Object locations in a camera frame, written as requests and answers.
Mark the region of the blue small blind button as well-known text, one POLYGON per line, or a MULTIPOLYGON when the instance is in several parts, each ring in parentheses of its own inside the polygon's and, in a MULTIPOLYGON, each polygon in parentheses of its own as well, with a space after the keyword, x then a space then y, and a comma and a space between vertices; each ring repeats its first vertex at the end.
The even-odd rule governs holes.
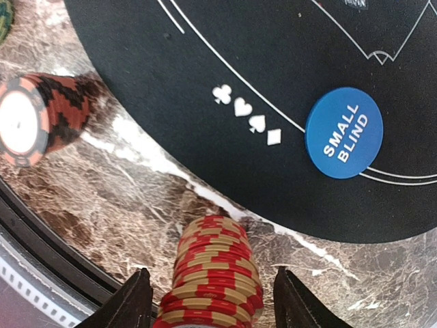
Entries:
POLYGON ((373 98, 360 89, 340 87, 323 95, 311 109, 305 145, 323 174, 342 180, 373 163, 383 134, 382 115, 373 98))

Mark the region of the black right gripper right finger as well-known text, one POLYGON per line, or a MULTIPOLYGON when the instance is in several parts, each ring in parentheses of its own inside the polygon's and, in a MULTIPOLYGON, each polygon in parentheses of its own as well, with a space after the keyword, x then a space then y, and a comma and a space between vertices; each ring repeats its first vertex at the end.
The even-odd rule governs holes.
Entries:
POLYGON ((280 266, 273 286, 276 327, 351 328, 333 314, 290 270, 280 266))

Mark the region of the red 5 chip stack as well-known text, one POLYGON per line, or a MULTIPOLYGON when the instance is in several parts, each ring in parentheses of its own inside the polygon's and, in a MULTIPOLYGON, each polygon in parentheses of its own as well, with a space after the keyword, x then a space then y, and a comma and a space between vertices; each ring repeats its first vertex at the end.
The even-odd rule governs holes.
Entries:
POLYGON ((252 327, 264 311, 264 291, 246 232, 233 219, 200 217, 178 244, 172 289, 155 327, 252 327))

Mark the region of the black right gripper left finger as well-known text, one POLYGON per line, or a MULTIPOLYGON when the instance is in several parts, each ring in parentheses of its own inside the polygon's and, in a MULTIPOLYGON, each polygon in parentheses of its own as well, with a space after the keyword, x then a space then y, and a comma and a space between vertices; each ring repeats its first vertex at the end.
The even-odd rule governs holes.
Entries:
POLYGON ((94 314, 76 328, 149 327, 153 288, 146 268, 137 270, 94 314))

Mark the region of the round black poker mat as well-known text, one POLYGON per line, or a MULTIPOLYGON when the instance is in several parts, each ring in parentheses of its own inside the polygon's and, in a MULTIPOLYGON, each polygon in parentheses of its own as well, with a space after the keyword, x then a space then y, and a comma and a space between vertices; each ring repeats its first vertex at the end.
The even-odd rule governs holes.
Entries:
POLYGON ((67 1, 94 68, 196 176, 279 226, 350 243, 436 227, 435 1, 67 1), (315 103, 354 87, 384 134, 335 179, 311 161, 315 103))

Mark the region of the green chip stack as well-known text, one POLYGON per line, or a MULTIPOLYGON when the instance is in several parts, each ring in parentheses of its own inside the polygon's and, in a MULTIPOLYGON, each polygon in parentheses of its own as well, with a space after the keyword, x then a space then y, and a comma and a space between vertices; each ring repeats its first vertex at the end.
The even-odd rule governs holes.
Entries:
POLYGON ((14 5, 10 0, 1 0, 0 5, 0 43, 7 38, 14 22, 14 5))

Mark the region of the black front table rail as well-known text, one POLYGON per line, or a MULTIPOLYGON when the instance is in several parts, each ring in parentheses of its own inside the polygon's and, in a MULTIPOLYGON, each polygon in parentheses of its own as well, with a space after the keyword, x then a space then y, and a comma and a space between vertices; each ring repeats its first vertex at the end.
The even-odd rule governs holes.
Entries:
MULTIPOLYGON (((63 242, 5 183, 1 184, 1 258, 80 321, 122 286, 63 242)), ((17 318, 20 326, 62 327, 2 278, 1 309, 17 318)))

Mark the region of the black orange 100 chip stack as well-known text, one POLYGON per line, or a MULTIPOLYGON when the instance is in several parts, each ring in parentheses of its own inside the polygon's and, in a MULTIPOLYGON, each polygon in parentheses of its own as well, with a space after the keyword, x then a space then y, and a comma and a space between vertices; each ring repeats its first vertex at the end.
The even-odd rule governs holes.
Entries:
POLYGON ((75 141, 90 117, 75 77, 30 73, 1 84, 1 156, 31 167, 75 141))

